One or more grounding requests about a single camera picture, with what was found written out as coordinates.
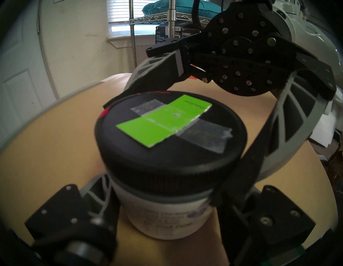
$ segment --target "box label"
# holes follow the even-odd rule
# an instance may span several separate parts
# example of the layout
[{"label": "box label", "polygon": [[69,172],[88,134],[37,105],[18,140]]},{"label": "box label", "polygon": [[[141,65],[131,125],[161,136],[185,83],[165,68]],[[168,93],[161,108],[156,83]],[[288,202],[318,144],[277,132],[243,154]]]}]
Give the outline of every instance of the box label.
[{"label": "box label", "polygon": [[116,127],[150,148],[190,124],[211,106],[206,101],[183,95],[156,111]]}]

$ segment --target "window blinds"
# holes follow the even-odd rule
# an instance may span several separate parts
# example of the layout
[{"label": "window blinds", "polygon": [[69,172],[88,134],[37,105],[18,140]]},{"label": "window blinds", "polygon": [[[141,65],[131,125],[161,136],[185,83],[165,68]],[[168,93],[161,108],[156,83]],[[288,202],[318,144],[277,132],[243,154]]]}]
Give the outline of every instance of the window blinds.
[{"label": "window blinds", "polygon": [[[139,18],[144,16],[142,9],[149,3],[157,0],[133,0],[133,16]],[[108,22],[119,22],[129,20],[129,0],[107,0]]]}]

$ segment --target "table surface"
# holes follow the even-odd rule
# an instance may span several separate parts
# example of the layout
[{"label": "table surface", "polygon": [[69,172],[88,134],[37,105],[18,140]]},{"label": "table surface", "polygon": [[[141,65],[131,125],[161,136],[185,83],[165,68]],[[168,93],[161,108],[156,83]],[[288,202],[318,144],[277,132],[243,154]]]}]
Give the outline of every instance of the table surface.
[{"label": "table surface", "polygon": [[[102,105],[123,91],[129,77],[129,73],[118,75],[62,102],[33,121],[0,155],[1,218],[29,244],[33,238],[24,222],[34,211],[66,184],[81,188],[105,172],[94,139],[95,121]],[[225,92],[214,82],[193,79],[176,83],[170,90],[202,94],[229,106],[247,128],[247,147],[276,102],[270,92],[241,97]],[[282,169],[256,187],[261,190],[266,184],[279,188],[316,222],[303,244],[305,248],[336,226],[334,194],[308,141]],[[194,234],[163,241],[136,230],[121,209],[117,239],[119,247],[113,265],[228,265],[216,212]]]}]

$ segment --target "white door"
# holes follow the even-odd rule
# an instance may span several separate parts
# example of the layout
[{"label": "white door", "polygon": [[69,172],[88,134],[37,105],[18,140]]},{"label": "white door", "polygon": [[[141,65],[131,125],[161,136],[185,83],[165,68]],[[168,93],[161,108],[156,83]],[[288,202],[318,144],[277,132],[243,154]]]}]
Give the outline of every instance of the white door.
[{"label": "white door", "polygon": [[0,147],[56,101],[40,50],[37,16],[38,0],[33,0],[0,45]]}]

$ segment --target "black cable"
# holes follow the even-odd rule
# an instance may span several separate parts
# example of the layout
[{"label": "black cable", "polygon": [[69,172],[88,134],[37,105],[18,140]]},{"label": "black cable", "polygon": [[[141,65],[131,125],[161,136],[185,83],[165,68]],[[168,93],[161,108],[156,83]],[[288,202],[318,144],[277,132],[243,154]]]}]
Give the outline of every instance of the black cable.
[{"label": "black cable", "polygon": [[200,23],[199,4],[200,4],[200,0],[194,0],[193,7],[192,7],[192,22],[196,28],[198,28],[199,30],[203,30],[205,29],[205,27],[201,25]]}]

